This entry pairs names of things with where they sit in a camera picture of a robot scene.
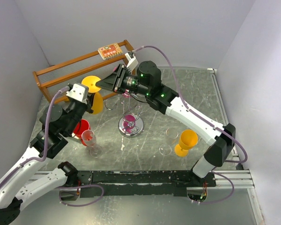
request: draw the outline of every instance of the white wall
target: white wall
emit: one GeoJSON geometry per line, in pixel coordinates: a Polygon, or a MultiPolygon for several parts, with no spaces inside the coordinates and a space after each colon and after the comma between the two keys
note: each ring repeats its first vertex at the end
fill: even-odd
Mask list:
{"type": "MultiPolygon", "coordinates": [[[[50,64],[127,39],[175,66],[218,68],[255,0],[16,0],[50,64]]],[[[139,61],[166,61],[143,50],[139,61]]]]}
{"type": "Polygon", "coordinates": [[[0,0],[0,177],[28,146],[41,92],[32,71],[48,63],[14,0],[0,0]]]}
{"type": "Polygon", "coordinates": [[[257,0],[218,69],[268,225],[281,225],[281,0],[257,0]]]}

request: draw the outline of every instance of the table surface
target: table surface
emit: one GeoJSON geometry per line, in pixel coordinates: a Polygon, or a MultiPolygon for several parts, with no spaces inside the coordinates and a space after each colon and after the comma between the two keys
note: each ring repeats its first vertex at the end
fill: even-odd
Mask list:
{"type": "MultiPolygon", "coordinates": [[[[209,190],[210,201],[230,190],[209,190]]],[[[73,204],[86,204],[82,198],[73,204]]],[[[51,191],[31,203],[11,225],[256,225],[246,189],[211,205],[191,204],[186,197],[171,195],[105,196],[87,207],[66,207],[58,191],[51,191]]]]}
{"type": "MultiPolygon", "coordinates": [[[[162,82],[176,90],[175,81],[169,68],[162,68],[162,82]]],[[[193,107],[211,119],[226,124],[225,113],[221,105],[220,96],[216,89],[214,75],[205,69],[176,68],[179,85],[185,100],[193,107]]],[[[85,113],[83,118],[88,120],[91,129],[97,137],[97,144],[103,148],[102,156],[94,158],[88,149],[77,139],[67,138],[66,147],[41,171],[51,171],[64,161],[69,161],[78,170],[189,170],[207,150],[208,145],[199,137],[198,144],[189,151],[186,157],[178,157],[173,151],[163,156],[159,146],[164,143],[165,131],[175,128],[179,132],[188,129],[181,122],[161,114],[149,107],[140,104],[144,121],[144,131],[137,137],[123,137],[118,130],[118,121],[123,116],[123,105],[118,97],[118,106],[114,110],[104,110],[97,115],[85,113]]],[[[42,99],[37,120],[31,135],[32,140],[41,129],[39,122],[43,110],[48,106],[45,98],[42,99]]],[[[225,163],[221,170],[235,170],[235,164],[225,163]]]]}

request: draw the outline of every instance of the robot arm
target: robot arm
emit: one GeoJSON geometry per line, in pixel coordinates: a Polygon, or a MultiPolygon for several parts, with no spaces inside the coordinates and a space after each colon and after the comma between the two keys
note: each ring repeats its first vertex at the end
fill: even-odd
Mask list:
{"type": "MultiPolygon", "coordinates": [[[[137,75],[131,75],[130,71],[131,69],[125,65],[119,65],[110,76],[98,81],[96,86],[121,94],[129,90],[132,93],[144,95],[147,103],[153,109],[179,120],[199,134],[210,146],[192,168],[192,172],[199,178],[204,178],[214,167],[222,166],[234,143],[219,130],[209,126],[186,109],[178,93],[162,84],[161,71],[155,63],[151,61],[142,62],[137,69],[137,75]]],[[[232,124],[224,126],[208,118],[190,104],[186,104],[189,109],[193,110],[200,117],[235,137],[235,127],[232,124]]]]}
{"type": "MultiPolygon", "coordinates": [[[[98,81],[96,86],[117,93],[125,93],[126,90],[129,90],[132,93],[142,94],[150,107],[179,120],[199,134],[210,147],[191,169],[193,179],[202,179],[214,167],[222,166],[234,143],[220,131],[208,126],[194,114],[187,111],[178,94],[162,84],[161,71],[155,63],[151,61],[142,62],[137,69],[137,75],[134,76],[131,71],[137,66],[137,60],[133,54],[127,53],[126,57],[128,59],[127,67],[119,65],[110,76],[98,81]]],[[[64,137],[71,136],[83,114],[85,112],[92,113],[91,107],[94,95],[88,95],[88,87],[81,84],[69,86],[70,91],[67,93],[70,98],[69,107],[64,110],[55,105],[54,109],[52,109],[48,153],[45,161],[32,160],[26,165],[20,166],[27,158],[43,157],[44,130],[42,130],[30,143],[21,159],[0,179],[0,185],[3,184],[0,187],[0,222],[3,224],[11,223],[19,215],[20,210],[48,191],[63,185],[72,187],[76,182],[78,171],[70,163],[65,162],[60,164],[49,175],[26,185],[29,178],[53,159],[67,144],[64,137]],[[11,174],[10,172],[17,167],[19,169],[11,174]]],[[[189,104],[187,105],[198,115],[235,137],[235,127],[233,125],[223,126],[223,124],[211,120],[189,104]]],[[[45,125],[45,120],[46,111],[40,118],[43,125],[45,125]]]]}

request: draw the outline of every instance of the orange circuit board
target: orange circuit board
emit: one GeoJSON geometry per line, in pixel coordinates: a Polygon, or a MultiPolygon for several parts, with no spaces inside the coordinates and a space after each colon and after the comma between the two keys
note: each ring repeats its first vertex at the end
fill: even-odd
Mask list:
{"type": "Polygon", "coordinates": [[[122,49],[117,43],[113,43],[98,49],[99,54],[103,60],[110,59],[123,53],[122,49]]]}

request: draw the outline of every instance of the yellow cup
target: yellow cup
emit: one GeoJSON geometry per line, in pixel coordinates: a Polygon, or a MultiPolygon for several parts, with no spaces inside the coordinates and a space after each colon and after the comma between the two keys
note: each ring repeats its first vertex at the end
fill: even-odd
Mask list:
{"type": "Polygon", "coordinates": [[[175,153],[180,157],[185,157],[188,150],[198,143],[198,136],[193,130],[185,130],[182,132],[179,144],[175,146],[175,153]]]}

